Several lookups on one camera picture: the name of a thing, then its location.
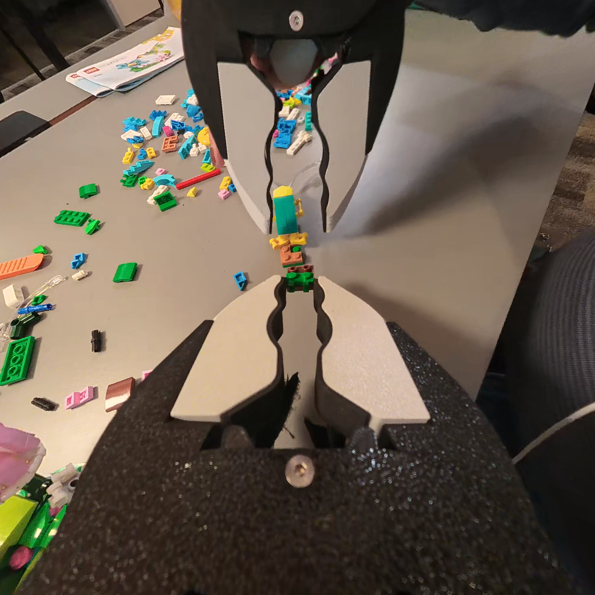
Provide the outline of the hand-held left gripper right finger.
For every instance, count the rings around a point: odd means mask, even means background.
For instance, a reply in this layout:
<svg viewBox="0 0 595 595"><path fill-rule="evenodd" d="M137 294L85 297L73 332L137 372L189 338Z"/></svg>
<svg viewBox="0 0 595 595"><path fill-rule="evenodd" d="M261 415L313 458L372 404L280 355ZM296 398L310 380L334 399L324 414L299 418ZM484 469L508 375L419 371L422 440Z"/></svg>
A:
<svg viewBox="0 0 595 595"><path fill-rule="evenodd" d="M425 424L428 409L383 317L331 281L315 281L315 407L340 434Z"/></svg>

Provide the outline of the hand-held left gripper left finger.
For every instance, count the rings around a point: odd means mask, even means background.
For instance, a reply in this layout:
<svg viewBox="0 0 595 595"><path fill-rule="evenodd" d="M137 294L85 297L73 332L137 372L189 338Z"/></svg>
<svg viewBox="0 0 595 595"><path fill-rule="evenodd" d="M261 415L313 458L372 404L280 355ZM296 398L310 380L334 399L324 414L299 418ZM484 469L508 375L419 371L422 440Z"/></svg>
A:
<svg viewBox="0 0 595 595"><path fill-rule="evenodd" d="M213 320L171 410L183 421L227 422L284 380L283 279L274 274Z"/></svg>

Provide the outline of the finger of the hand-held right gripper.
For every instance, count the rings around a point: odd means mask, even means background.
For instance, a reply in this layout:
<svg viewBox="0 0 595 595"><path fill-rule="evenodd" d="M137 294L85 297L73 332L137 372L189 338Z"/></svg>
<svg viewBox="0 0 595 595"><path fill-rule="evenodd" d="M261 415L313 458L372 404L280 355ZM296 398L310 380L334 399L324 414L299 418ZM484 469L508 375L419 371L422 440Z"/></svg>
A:
<svg viewBox="0 0 595 595"><path fill-rule="evenodd" d="M218 63L226 137L224 161L245 210L264 234L270 233L270 135L274 125L272 88L243 63Z"/></svg>
<svg viewBox="0 0 595 595"><path fill-rule="evenodd" d="M337 61L314 90L314 123L323 144L321 214L326 233L343 217L367 160L370 73L370 60Z"/></svg>

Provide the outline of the multicolour toy brick assembly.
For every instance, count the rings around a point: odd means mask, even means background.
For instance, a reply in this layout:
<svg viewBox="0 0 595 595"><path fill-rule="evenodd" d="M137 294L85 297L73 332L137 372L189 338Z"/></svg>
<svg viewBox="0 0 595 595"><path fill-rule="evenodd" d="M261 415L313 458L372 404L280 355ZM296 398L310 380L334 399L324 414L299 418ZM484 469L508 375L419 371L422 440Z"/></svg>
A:
<svg viewBox="0 0 595 595"><path fill-rule="evenodd" d="M306 262L304 254L308 233L301 231L302 202L293 189L281 185L272 192L273 223L277 235L270 239L271 247L279 254L285 272L287 290L308 293L314 287L314 266Z"/></svg>

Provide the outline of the grey desk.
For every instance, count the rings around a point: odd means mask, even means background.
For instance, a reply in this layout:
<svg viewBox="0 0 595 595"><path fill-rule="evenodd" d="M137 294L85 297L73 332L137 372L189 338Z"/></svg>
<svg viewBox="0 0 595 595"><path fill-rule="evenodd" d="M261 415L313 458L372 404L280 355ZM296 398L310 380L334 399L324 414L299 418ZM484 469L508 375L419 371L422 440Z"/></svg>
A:
<svg viewBox="0 0 595 595"><path fill-rule="evenodd" d="M412 11L396 86L342 219L324 233L316 170L303 192L308 259L323 275L398 323L465 389L477 394L522 270L594 84L594 35L568 39L498 30ZM89 276L48 291L54 305L33 328L30 374L1 388L1 422L33 433L46 455L39 473L88 460L115 417L108 385L155 369L203 320L283 273L278 253L240 197L221 200L218 183L197 197L175 193L167 212L149 192L120 184L127 144L122 121L148 117L161 93L191 88L178 64L128 94L96 99L1 158L1 258L39 244L35 272L1 282L33 292L69 275L87 255ZM81 199L78 188L99 193ZM61 210L102 222L54 223ZM137 262L133 281L113 283ZM93 353L91 332L102 332ZM73 391L95 387L72 410ZM53 412L31 404L46 398Z"/></svg>

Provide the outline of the long red brick bar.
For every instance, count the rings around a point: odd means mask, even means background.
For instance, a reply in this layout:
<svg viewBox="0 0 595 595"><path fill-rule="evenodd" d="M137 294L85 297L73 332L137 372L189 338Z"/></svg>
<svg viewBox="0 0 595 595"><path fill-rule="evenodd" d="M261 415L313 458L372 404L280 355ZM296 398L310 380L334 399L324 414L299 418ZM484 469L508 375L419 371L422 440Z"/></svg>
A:
<svg viewBox="0 0 595 595"><path fill-rule="evenodd" d="M202 173L201 175L198 175L196 177L179 182L175 185L175 188L177 190L183 190L185 188L193 187L199 183L202 183L202 182L212 179L216 176L219 176L220 174L221 174L220 168L215 168L209 172Z"/></svg>

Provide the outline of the pile of small toy bricks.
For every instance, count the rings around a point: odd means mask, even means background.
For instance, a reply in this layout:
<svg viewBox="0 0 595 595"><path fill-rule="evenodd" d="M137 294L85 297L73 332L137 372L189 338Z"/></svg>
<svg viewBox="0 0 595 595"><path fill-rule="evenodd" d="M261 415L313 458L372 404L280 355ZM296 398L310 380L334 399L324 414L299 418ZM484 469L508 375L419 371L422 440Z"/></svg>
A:
<svg viewBox="0 0 595 595"><path fill-rule="evenodd" d="M277 92L282 109L272 133L273 153L295 156L304 146L312 142L314 126L311 118L311 84L297 89ZM190 89L182 101L187 115L167 114L164 110L153 110L149 116L151 128L142 118L130 117L123 121L125 140L129 147L122 163L126 166L120 182L123 187L138 186L142 190L153 190L147 202L165 212L177 205L172 194L179 183L174 175L154 164L155 158L166 153L178 153L183 160L202 158L201 173L220 168L216 164L214 149L210 142L209 127L204 125L204 114ZM197 185L188 189L188 196L196 196Z"/></svg>

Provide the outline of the brown and white brick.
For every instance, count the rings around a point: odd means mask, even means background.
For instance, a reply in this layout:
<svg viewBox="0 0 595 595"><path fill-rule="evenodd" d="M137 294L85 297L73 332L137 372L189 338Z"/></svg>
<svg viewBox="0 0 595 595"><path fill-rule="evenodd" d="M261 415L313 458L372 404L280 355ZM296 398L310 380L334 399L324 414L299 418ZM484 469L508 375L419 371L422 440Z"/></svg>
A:
<svg viewBox="0 0 595 595"><path fill-rule="evenodd" d="M134 377L128 377L108 385L105 395L106 413L117 411L130 398L135 382Z"/></svg>

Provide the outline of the white toy brick instruction booklet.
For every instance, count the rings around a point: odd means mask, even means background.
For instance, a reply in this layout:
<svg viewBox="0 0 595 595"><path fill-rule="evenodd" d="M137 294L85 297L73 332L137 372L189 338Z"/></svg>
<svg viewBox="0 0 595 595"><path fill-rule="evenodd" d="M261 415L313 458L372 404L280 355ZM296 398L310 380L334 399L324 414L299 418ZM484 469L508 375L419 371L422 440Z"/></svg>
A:
<svg viewBox="0 0 595 595"><path fill-rule="evenodd" d="M136 45L126 52L80 70L97 72L114 69L110 80L103 85L128 91L141 85L184 59L180 27L168 27L162 33Z"/></svg>

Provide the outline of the pink flat brick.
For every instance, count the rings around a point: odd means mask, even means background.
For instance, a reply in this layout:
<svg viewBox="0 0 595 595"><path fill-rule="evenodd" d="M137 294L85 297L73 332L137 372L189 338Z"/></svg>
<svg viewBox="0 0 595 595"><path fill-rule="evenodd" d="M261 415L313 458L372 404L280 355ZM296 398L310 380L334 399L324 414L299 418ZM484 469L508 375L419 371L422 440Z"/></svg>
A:
<svg viewBox="0 0 595 595"><path fill-rule="evenodd" d="M73 391L64 400L64 409L72 410L91 402L95 397L95 387L86 386L80 391Z"/></svg>

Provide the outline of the small white instruction booklet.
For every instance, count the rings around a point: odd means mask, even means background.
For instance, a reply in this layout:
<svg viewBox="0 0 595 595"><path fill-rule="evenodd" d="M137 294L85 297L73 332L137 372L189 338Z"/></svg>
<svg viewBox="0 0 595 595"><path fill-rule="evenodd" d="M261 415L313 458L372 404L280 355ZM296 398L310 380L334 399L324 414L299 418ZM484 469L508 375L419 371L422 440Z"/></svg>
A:
<svg viewBox="0 0 595 595"><path fill-rule="evenodd" d="M114 93L122 94L125 92L102 84L110 80L110 77L113 74L113 68L103 68L97 72L93 71L88 73L84 70L79 70L78 72L68 73L65 76L65 81L95 98L104 98Z"/></svg>

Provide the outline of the clear plastic piece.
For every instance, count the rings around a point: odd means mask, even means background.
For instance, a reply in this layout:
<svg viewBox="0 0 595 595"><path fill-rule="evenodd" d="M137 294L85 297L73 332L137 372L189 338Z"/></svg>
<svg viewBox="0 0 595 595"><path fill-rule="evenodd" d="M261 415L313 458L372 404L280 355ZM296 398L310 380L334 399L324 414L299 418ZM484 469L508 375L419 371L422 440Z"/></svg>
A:
<svg viewBox="0 0 595 595"><path fill-rule="evenodd" d="M31 295L29 295L22 303L21 306L28 306L31 305L34 301L34 299L38 296L38 295L48 295L48 291L50 289L52 289L53 287L57 286L58 284L64 282L67 280L67 277L63 276L63 275L55 275L53 276L51 279L49 279L48 281L46 281L44 284L42 284L41 287L39 287L37 290L35 290Z"/></svg>

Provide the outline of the person's leg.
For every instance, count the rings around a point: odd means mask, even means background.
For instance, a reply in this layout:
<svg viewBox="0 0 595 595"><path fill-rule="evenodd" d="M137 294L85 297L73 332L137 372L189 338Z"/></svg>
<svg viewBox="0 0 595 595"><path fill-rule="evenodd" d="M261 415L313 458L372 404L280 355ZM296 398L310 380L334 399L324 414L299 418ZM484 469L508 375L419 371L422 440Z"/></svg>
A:
<svg viewBox="0 0 595 595"><path fill-rule="evenodd" d="M594 229L548 254L503 328L520 462L594 413Z"/></svg>

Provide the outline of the dark green brick piece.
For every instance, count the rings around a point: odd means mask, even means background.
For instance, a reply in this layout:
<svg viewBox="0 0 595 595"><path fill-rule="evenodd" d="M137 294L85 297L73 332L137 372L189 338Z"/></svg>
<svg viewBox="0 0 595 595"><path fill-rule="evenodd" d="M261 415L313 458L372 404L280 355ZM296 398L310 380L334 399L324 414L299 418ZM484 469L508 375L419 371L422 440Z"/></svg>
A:
<svg viewBox="0 0 595 595"><path fill-rule="evenodd" d="M20 315L10 322L10 339L19 340L28 336L35 324L41 319L41 315L36 312L30 312Z"/></svg>

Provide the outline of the large green holed plate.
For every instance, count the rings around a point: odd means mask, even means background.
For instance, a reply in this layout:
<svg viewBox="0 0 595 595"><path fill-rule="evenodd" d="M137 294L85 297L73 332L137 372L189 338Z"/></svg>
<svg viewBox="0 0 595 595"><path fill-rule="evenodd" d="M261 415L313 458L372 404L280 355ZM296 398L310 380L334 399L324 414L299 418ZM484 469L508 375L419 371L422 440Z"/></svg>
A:
<svg viewBox="0 0 595 595"><path fill-rule="evenodd" d="M9 386L27 378L35 342L34 336L11 341L1 369L1 386Z"/></svg>

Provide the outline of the orange brick separator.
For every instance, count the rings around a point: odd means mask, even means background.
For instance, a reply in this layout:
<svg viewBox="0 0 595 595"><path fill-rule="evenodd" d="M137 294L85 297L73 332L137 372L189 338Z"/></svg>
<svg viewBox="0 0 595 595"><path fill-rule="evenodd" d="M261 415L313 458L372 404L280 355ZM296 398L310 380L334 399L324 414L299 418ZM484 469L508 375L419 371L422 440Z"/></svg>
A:
<svg viewBox="0 0 595 595"><path fill-rule="evenodd" d="M4 281L35 272L43 263L44 256L42 253L32 253L26 257L2 262L0 280Z"/></svg>

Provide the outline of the pink and green flower model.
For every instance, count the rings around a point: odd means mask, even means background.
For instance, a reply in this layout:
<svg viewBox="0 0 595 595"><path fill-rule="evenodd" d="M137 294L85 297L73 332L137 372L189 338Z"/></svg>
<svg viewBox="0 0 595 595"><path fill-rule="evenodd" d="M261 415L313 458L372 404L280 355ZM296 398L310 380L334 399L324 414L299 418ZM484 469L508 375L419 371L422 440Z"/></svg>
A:
<svg viewBox="0 0 595 595"><path fill-rule="evenodd" d="M34 434L1 424L1 594L14 594L48 549L84 463L38 473L46 455Z"/></svg>

